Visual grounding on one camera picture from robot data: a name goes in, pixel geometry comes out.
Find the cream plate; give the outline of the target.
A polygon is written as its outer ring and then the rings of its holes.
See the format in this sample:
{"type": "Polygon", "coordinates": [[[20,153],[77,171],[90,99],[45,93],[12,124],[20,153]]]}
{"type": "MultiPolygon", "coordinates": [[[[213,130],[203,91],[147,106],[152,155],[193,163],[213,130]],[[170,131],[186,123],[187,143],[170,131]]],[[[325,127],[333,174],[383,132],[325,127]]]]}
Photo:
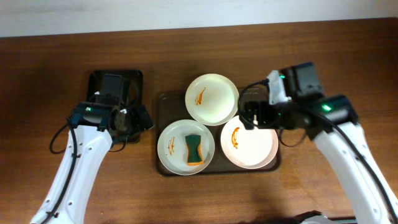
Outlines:
{"type": "Polygon", "coordinates": [[[185,106],[194,120],[207,126],[218,126],[235,116],[238,96],[239,91],[230,79],[209,73],[189,84],[185,106]]]}
{"type": "Polygon", "coordinates": [[[177,175],[193,175],[204,170],[215,153],[215,140],[209,129],[203,124],[182,119],[168,125],[160,135],[160,143],[157,144],[157,154],[161,164],[167,171],[177,175]],[[187,165],[187,145],[185,136],[201,136],[201,154],[204,163],[197,166],[187,165]]]}
{"type": "Polygon", "coordinates": [[[221,148],[233,164],[243,169],[259,169],[276,157],[279,143],[273,129],[248,130],[235,116],[221,131],[221,148]]]}

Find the cream plate back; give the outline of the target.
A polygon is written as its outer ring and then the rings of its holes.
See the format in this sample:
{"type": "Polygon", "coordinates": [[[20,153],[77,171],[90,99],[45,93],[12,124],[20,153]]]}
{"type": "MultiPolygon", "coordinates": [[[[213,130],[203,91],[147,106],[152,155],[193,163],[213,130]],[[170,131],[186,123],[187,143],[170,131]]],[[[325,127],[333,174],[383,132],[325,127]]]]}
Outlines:
{"type": "Polygon", "coordinates": [[[189,84],[185,106],[194,120],[207,126],[218,126],[235,116],[238,96],[239,91],[230,79],[209,73],[189,84]]]}

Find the green orange sponge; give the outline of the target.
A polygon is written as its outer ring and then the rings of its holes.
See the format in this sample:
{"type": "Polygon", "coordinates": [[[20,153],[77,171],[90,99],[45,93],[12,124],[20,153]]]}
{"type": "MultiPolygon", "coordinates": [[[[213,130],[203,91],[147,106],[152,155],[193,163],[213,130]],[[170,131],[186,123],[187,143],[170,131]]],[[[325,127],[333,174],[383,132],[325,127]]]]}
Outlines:
{"type": "Polygon", "coordinates": [[[192,134],[185,136],[185,142],[187,145],[187,165],[197,166],[204,163],[203,156],[201,154],[201,136],[192,134]]]}

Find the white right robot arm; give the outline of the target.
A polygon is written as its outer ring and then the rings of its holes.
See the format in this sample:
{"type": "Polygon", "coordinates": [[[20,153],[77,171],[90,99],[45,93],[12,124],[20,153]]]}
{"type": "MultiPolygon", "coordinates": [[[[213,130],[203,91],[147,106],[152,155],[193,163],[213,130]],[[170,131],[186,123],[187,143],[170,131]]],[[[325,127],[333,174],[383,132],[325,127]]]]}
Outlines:
{"type": "Polygon", "coordinates": [[[303,129],[325,156],[358,223],[397,223],[397,197],[368,148],[349,99],[321,93],[277,101],[238,102],[246,129],[303,129]]]}

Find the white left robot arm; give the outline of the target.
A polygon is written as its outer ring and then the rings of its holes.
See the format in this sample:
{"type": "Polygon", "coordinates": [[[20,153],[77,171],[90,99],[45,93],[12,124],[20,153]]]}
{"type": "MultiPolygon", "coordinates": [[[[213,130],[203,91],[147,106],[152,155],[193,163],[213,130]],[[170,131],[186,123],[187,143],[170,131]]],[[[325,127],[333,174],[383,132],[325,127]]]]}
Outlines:
{"type": "Polygon", "coordinates": [[[144,105],[82,102],[67,118],[66,149],[52,186],[31,223],[83,223],[86,206],[105,155],[153,127],[144,105]]]}

